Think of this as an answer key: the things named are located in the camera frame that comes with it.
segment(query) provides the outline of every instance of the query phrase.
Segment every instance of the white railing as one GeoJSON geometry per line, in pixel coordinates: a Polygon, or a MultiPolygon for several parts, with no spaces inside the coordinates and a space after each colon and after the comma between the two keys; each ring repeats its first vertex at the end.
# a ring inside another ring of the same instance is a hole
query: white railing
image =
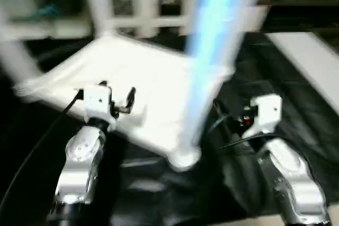
{"type": "MultiPolygon", "coordinates": [[[[181,0],[181,14],[178,16],[161,16],[159,0],[132,0],[131,16],[115,16],[113,0],[87,0],[91,16],[96,24],[96,32],[103,30],[113,32],[117,28],[136,28],[136,36],[141,38],[154,37],[160,27],[180,28],[181,35],[191,31],[191,21],[197,0],[181,0]]],[[[251,10],[245,31],[256,31],[266,17],[266,7],[251,10]]],[[[90,34],[90,19],[83,14],[78,17],[56,19],[46,22],[15,22],[7,29],[15,37],[24,39],[81,38],[90,34]]]]}
{"type": "MultiPolygon", "coordinates": [[[[112,0],[88,0],[95,40],[46,74],[19,42],[8,40],[8,34],[1,29],[5,27],[6,17],[0,15],[0,60],[16,82],[18,96],[44,100],[61,109],[72,100],[76,90],[86,84],[105,79],[114,86],[130,87],[128,82],[124,83],[125,77],[133,76],[128,81],[135,84],[144,73],[150,74],[154,81],[150,78],[135,85],[138,91],[144,87],[146,94],[149,88],[157,87],[156,93],[144,103],[147,114],[142,111],[141,115],[146,119],[137,128],[123,121],[119,128],[128,133],[130,140],[167,156],[175,168],[186,170],[199,159],[196,145],[212,99],[235,71],[235,58],[248,20],[254,16],[255,1],[202,0],[196,10],[197,0],[183,0],[182,15],[161,17],[158,0],[133,0],[134,15],[118,17],[114,15],[112,0]],[[197,17],[194,28],[191,26],[193,13],[197,17]],[[189,38],[187,49],[191,57],[115,35],[121,26],[135,27],[139,37],[153,37],[161,26],[179,26],[181,33],[194,30],[195,36],[189,38]],[[171,105],[166,117],[157,104],[164,100],[167,100],[165,105],[171,105]],[[166,140],[159,143],[159,137],[166,140]]],[[[69,25],[67,29],[72,31],[72,24],[69,25]]],[[[74,113],[83,116],[84,104],[78,103],[74,113]]]]}

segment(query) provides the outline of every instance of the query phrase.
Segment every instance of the metal bracket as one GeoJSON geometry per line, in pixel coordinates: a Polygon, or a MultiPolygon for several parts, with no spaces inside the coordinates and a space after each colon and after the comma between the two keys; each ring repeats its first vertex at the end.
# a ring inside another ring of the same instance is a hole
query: metal bracket
{"type": "Polygon", "coordinates": [[[84,126],[66,146],[66,163],[56,188],[56,200],[63,203],[91,203],[97,167],[103,155],[104,133],[84,126]]]}
{"type": "Polygon", "coordinates": [[[86,108],[85,122],[91,117],[102,119],[110,124],[109,130],[114,131],[117,121],[111,114],[112,91],[110,87],[88,85],[84,89],[84,104],[86,108]]]}
{"type": "Polygon", "coordinates": [[[263,95],[251,100],[251,106],[257,106],[258,114],[253,125],[243,134],[242,138],[256,135],[260,132],[274,132],[281,120],[282,99],[277,94],[263,95]]]}
{"type": "Polygon", "coordinates": [[[261,153],[265,151],[268,157],[259,162],[270,176],[284,220],[290,224],[326,224],[325,195],[314,182],[307,162],[278,138],[269,141],[261,153]]]}

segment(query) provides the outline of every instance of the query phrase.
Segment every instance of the blue light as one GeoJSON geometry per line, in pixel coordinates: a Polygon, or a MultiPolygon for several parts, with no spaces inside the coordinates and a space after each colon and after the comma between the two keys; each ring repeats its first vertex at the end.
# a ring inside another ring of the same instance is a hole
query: blue light
{"type": "Polygon", "coordinates": [[[224,64],[222,50],[232,34],[236,7],[240,4],[241,0],[200,0],[193,34],[188,39],[187,53],[197,63],[192,73],[187,121],[197,121],[200,117],[198,114],[207,98],[205,86],[209,67],[224,64]]]}

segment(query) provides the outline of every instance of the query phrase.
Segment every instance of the black surface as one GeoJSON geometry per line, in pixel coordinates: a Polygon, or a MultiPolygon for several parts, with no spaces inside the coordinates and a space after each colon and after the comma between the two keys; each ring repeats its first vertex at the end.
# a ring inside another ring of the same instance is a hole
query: black surface
{"type": "MultiPolygon", "coordinates": [[[[20,103],[9,87],[2,83],[6,102],[1,118],[2,195],[24,157],[59,114],[40,103],[20,103]]],[[[223,85],[218,98],[237,112],[251,97],[272,92],[283,98],[279,132],[304,144],[327,199],[337,201],[336,165],[316,156],[310,148],[336,160],[338,116],[265,36],[250,34],[238,55],[237,72],[223,85]]],[[[206,126],[215,120],[211,112],[206,126]]],[[[13,187],[1,225],[44,224],[65,160],[65,145],[80,125],[77,120],[65,118],[35,152],[13,187]]],[[[204,135],[202,160],[191,171],[177,173],[165,158],[126,142],[120,134],[110,135],[88,222],[115,226],[205,225],[275,213],[256,157],[243,146],[216,152],[227,142],[221,129],[204,135]]]]}

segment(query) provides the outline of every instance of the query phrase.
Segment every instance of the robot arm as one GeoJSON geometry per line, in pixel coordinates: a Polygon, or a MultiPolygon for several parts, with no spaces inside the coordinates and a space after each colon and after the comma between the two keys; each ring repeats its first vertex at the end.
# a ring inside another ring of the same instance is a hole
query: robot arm
{"type": "Polygon", "coordinates": [[[130,113],[134,104],[132,88],[125,107],[116,107],[112,90],[102,82],[84,89],[86,124],[66,146],[66,162],[59,176],[55,203],[47,217],[56,225],[76,225],[81,210],[93,202],[97,171],[104,153],[106,135],[114,131],[119,113],[130,113]]]}
{"type": "MultiPolygon", "coordinates": [[[[238,134],[248,138],[273,133],[281,120],[281,105],[281,97],[275,94],[252,99],[237,120],[242,130],[238,134]]],[[[253,139],[248,143],[257,153],[262,171],[270,181],[285,224],[329,225],[325,195],[315,182],[306,158],[280,138],[253,139]]]]}

